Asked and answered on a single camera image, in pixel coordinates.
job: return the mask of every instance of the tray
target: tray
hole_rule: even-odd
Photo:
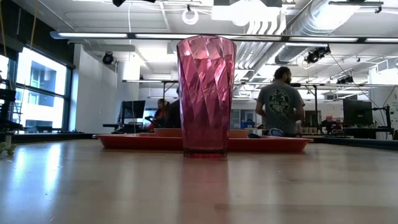
[[[100,134],[106,149],[183,151],[182,138],[154,134]],[[229,139],[228,152],[302,152],[310,139],[264,136],[261,139]]]

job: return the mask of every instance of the gray t-shirt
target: gray t-shirt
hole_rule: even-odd
[[[266,106],[266,129],[277,128],[287,134],[296,134],[294,109],[304,105],[299,92],[285,83],[263,87],[257,99]]]

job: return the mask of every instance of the computer monitor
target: computer monitor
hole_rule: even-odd
[[[372,124],[372,103],[361,100],[343,100],[344,123]]]
[[[144,116],[145,100],[123,101],[120,107],[119,117],[124,119],[138,119]]]

